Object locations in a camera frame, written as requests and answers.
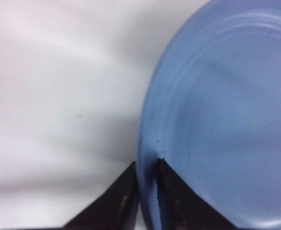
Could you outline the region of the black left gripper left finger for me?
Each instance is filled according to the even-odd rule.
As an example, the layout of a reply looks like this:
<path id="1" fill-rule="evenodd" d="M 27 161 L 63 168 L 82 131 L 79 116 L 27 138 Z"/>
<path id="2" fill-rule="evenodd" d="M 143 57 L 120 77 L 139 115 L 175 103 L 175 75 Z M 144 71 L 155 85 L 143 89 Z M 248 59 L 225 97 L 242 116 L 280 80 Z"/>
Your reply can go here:
<path id="1" fill-rule="evenodd" d="M 137 212 L 136 165 L 132 162 L 100 197 L 61 229 L 133 230 Z"/>

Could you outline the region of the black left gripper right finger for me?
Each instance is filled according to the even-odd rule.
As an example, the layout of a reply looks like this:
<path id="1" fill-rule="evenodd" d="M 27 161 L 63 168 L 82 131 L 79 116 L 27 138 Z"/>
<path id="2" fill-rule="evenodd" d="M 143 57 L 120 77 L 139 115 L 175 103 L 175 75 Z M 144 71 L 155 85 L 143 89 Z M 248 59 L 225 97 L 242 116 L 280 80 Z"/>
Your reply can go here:
<path id="1" fill-rule="evenodd" d="M 164 159 L 156 164 L 157 199 L 163 230 L 236 230 L 200 198 Z"/>

